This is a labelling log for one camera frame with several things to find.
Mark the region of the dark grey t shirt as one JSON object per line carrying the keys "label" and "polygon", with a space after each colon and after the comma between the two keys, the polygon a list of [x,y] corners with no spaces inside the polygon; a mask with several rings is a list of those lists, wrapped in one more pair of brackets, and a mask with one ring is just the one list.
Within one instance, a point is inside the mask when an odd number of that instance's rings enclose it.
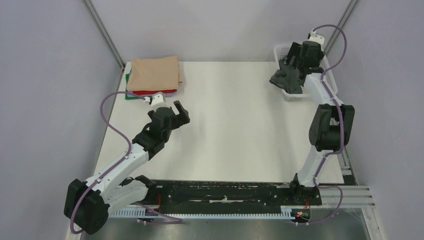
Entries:
{"label": "dark grey t shirt", "polygon": [[303,90],[299,82],[296,70],[286,65],[283,59],[278,61],[279,69],[270,77],[269,83],[284,90],[288,94],[302,94]]}

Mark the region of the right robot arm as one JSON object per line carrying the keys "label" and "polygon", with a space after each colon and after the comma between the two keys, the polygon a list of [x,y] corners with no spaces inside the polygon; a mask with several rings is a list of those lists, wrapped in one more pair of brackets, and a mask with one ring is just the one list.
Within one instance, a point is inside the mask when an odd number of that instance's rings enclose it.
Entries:
{"label": "right robot arm", "polygon": [[289,186],[289,199],[302,204],[319,193],[319,177],[328,157],[343,151],[350,139],[355,109],[344,104],[330,88],[327,72],[320,66],[325,53],[315,41],[293,42],[280,69],[303,86],[317,104],[308,131],[308,156]]}

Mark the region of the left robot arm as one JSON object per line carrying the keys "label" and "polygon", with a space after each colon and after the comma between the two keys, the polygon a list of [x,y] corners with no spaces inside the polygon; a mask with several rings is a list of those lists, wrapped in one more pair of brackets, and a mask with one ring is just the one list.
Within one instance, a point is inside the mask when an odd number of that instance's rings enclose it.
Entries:
{"label": "left robot arm", "polygon": [[72,234],[92,235],[120,209],[141,200],[145,204],[156,200],[157,190],[141,180],[121,183],[165,147],[173,130],[190,122],[189,112],[181,102],[176,100],[173,104],[177,113],[165,102],[153,105],[148,112],[151,121],[129,142],[125,153],[97,174],[84,181],[75,179],[68,185],[63,212],[70,220]]}

